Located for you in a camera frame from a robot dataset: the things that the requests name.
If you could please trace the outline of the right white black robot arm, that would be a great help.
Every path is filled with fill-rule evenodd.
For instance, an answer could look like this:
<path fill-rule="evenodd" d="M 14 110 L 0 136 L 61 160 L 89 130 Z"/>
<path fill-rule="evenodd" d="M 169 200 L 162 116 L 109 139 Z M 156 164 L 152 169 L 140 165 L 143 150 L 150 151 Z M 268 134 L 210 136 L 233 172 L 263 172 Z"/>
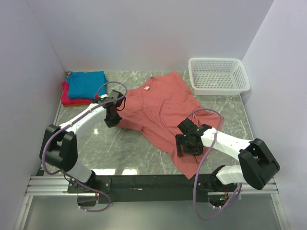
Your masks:
<path fill-rule="evenodd" d="M 196 126 L 189 119 L 178 125 L 177 155 L 200 156 L 205 147 L 212 147 L 238 161 L 238 165 L 221 165 L 210 175 L 209 187 L 222 191 L 228 184 L 247 183 L 261 190 L 277 174 L 280 165 L 265 142 L 240 139 L 218 131 L 212 126 Z"/>

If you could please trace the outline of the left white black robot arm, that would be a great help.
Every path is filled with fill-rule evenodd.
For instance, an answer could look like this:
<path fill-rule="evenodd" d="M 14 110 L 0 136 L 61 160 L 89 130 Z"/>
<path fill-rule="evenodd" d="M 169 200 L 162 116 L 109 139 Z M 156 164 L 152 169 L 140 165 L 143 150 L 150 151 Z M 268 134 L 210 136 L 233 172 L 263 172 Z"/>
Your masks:
<path fill-rule="evenodd" d="M 121 117 L 115 102 L 90 104 L 83 112 L 60 126 L 49 125 L 44 133 L 40 159 L 49 175 L 63 172 L 79 181 L 79 187 L 86 193 L 95 189 L 96 174 L 86 167 L 78 157 L 78 138 L 99 122 L 108 127 L 116 126 Z"/>

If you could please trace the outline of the salmon pink t shirt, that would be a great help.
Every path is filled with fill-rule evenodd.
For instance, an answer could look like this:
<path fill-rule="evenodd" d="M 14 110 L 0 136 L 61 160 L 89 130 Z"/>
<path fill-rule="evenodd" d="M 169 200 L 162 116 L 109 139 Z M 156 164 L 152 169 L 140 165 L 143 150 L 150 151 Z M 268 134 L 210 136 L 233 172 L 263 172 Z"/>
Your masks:
<path fill-rule="evenodd" d="M 224 117 L 204 111 L 192 91 L 178 72 L 150 77 L 142 86 L 131 89 L 126 95 L 122 118 L 118 127 L 140 132 L 161 151 L 168 153 L 173 164 L 191 179 L 203 156 L 177 155 L 175 136 L 178 125 L 189 118 L 194 124 L 221 128 Z"/>

